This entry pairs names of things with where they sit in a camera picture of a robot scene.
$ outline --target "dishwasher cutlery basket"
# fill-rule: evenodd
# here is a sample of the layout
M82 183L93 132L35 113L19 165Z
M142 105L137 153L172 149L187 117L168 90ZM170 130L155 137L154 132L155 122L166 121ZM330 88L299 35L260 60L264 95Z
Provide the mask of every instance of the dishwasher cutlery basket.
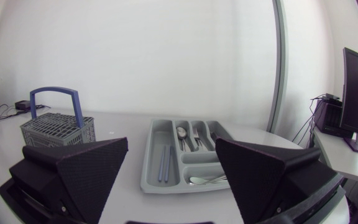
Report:
M41 91L57 91L71 95L75 116L45 113L37 117L35 94ZM21 126L23 138L28 146L57 147L95 142L93 118L82 117L78 92L62 87L43 87L30 92L32 119Z

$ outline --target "gray plastic cutlery tray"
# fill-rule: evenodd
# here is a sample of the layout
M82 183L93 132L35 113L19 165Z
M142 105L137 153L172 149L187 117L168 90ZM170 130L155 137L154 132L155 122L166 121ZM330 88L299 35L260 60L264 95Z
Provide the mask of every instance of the gray plastic cutlery tray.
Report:
M182 150L177 136L177 127L187 132L185 139L191 152ZM199 147L194 138L193 128L207 150ZM140 187L145 193L177 194L204 192L229 188L229 184L190 184L190 177L213 179L223 175L223 168L215 152L211 138L215 133L224 139L233 139L217 121L155 119L150 125L145 150Z

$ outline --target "desk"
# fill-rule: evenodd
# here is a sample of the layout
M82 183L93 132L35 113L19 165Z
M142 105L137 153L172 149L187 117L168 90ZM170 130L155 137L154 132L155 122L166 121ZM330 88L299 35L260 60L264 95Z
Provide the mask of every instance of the desk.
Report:
M45 112L73 114L71 110L43 109ZM100 223L125 223L128 220L150 223L190 223L212 221L242 223L240 211L230 189L190 194L145 194L140 189L140 177L147 134L152 118L134 114L94 113L83 111L83 116L94 118L98 141L126 136L129 151L112 187ZM24 140L19 126L31 115L0 121L0 186L11 178L8 169L23 159ZM221 122L234 139L257 144L299 149L292 142L253 128ZM349 223L346 199L342 198L325 223ZM20 223L0 196L0 223Z
M343 138L314 129L314 143L320 147L326 163L344 177L358 181L358 153L352 151Z

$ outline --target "gray chopstick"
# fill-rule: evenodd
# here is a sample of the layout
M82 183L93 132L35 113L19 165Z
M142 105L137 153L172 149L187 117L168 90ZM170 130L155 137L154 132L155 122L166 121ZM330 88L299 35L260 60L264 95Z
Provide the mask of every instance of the gray chopstick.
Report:
M160 174L158 175L158 181L161 182L162 180L162 167L164 165L164 157L165 157L165 148L162 151L162 155L161 155L161 162L160 162Z
M165 168L165 182L168 182L168 174L169 174L169 161L170 161L170 157L171 157L171 146L165 146L166 150L168 150L167 152L167 163L166 163L166 168Z

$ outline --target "white tabletop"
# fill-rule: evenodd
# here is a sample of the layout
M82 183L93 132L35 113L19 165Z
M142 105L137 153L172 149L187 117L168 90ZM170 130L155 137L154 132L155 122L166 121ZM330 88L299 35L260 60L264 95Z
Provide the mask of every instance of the white tabletop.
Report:
M352 151L343 138L324 134L318 128L314 129L314 138L329 167L358 181L358 152Z
M73 114L70 110L43 109ZM240 211L230 189L190 194L145 194L140 189L140 177L150 120L162 118L135 114L83 112L94 118L97 141L127 137L129 151L121 166L104 207L100 223L126 221L150 223L242 223ZM0 121L0 186L11 178L9 168L23 159L24 140L20 125L31 119L30 113ZM292 142L253 128L221 122L232 137L270 146L300 149ZM0 196L0 223L20 223ZM346 199L342 198L325 223L349 223Z

